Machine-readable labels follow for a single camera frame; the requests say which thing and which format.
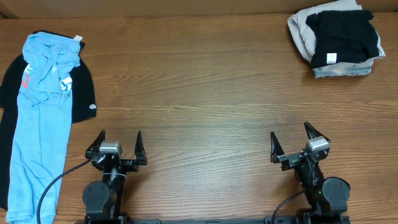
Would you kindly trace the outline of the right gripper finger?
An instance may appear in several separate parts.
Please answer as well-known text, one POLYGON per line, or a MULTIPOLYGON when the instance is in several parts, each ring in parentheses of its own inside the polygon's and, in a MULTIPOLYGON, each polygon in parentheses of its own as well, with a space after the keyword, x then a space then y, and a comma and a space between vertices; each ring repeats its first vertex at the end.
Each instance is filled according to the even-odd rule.
POLYGON ((270 133, 271 137, 271 155, 270 155, 270 161, 274 164, 280 162, 280 158, 285 156, 285 153, 279 143, 278 138, 276 137, 275 133, 271 131, 270 133))
POLYGON ((308 121, 304 122, 304 127, 309 139, 324 137, 328 142, 330 142, 330 140, 325 135, 315 129, 308 121))

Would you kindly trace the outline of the light blue t-shirt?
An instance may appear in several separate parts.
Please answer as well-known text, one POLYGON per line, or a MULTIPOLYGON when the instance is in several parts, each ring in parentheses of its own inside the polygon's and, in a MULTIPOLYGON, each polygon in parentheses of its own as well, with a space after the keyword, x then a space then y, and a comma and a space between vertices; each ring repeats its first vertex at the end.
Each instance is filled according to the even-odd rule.
POLYGON ((80 65, 80 41, 38 32, 28 36, 22 55, 28 66, 17 96, 12 142, 8 223, 52 223, 72 125, 72 79, 80 65))

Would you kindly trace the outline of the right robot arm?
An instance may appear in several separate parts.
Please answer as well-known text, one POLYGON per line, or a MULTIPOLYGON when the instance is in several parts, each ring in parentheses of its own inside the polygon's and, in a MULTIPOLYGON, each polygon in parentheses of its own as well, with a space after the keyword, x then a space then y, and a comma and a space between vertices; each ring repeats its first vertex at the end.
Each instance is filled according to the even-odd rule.
POLYGON ((327 158, 330 151, 330 140, 316 130, 308 121, 304 122, 308 141, 305 147, 295 154, 286 155, 280 142, 272 131, 270 161, 280 163, 281 169, 294 170, 302 190, 285 199, 274 210, 271 223, 277 223, 278 211, 288 202, 304 194, 309 208, 297 210, 291 223, 349 223, 349 217, 343 216, 347 211, 351 186, 339 177, 323 176, 319 162, 327 158))

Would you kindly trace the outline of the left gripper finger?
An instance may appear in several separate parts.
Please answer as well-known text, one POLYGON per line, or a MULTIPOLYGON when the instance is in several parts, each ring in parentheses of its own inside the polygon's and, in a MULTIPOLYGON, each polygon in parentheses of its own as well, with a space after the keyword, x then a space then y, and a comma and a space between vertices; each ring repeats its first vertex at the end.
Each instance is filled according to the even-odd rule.
POLYGON ((105 140, 106 131, 104 129, 101 130, 98 137, 93 141, 93 143, 88 147, 85 152, 85 157, 87 159, 91 159, 93 154, 99 151, 101 143, 105 140))
POLYGON ((136 164, 139 166, 147 165, 147 156, 143 145, 142 133, 138 131, 136 145, 134 150, 134 155, 136 156, 136 164))

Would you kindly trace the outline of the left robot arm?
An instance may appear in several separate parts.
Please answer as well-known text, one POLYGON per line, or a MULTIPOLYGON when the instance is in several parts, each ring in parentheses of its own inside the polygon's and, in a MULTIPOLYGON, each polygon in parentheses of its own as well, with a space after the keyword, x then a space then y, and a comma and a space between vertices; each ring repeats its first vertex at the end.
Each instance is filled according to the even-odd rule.
POLYGON ((102 130, 85 152, 93 167, 102 172, 101 180, 88 184, 82 200, 86 207, 85 223, 131 223, 131 218, 121 211, 127 173, 137 172, 147 165, 142 133, 137 133, 134 159, 123 159, 121 144, 105 140, 102 130))

